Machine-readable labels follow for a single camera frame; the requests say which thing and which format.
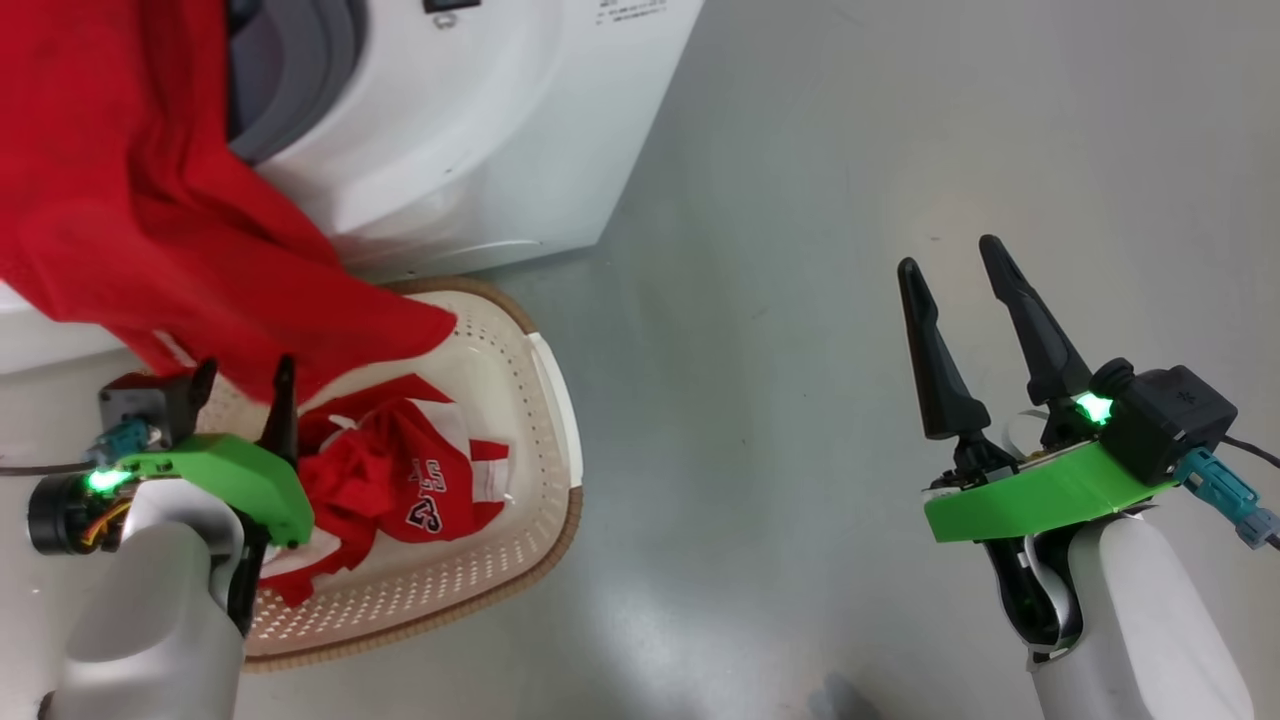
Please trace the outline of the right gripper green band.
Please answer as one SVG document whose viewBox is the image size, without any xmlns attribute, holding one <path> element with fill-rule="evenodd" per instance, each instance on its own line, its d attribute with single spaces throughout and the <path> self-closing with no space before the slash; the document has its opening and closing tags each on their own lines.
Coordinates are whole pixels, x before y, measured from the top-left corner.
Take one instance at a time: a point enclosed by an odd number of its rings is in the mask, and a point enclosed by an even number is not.
<svg viewBox="0 0 1280 720">
<path fill-rule="evenodd" d="M 1011 318 L 1029 374 L 1033 405 L 1083 395 L 1092 373 L 1004 241 L 979 238 L 996 299 Z M 938 328 L 940 310 L 913 258 L 897 266 L 908 348 L 927 439 L 974 439 L 989 427 Z M 995 470 L 945 473 L 923 493 L 925 520 L 938 543 L 980 544 L 995 570 L 1004 611 L 1036 657 L 1070 648 L 1083 633 L 1083 611 L 1068 562 L 1069 544 L 1092 521 L 1134 516 L 1172 488 L 1144 486 L 1097 441 L 1110 419 L 1107 400 L 1078 400 L 1068 419 L 1085 430 L 1078 442 L 1043 448 Z"/>
</svg>

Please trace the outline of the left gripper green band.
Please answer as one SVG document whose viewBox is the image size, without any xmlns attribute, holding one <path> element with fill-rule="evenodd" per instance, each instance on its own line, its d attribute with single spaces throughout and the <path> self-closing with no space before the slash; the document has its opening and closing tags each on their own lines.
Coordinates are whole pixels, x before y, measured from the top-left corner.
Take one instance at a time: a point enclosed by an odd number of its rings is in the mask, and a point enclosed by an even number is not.
<svg viewBox="0 0 1280 720">
<path fill-rule="evenodd" d="M 218 378 L 218 361 L 205 359 L 172 383 L 172 441 L 182 443 L 123 461 L 140 483 L 122 541 L 150 527 L 188 527 L 206 547 L 201 575 L 207 591 L 242 635 L 253 624 L 268 548 L 307 544 L 315 528 L 312 506 L 294 469 L 294 359 L 282 355 L 259 446 L 233 434 L 192 436 Z"/>
</svg>

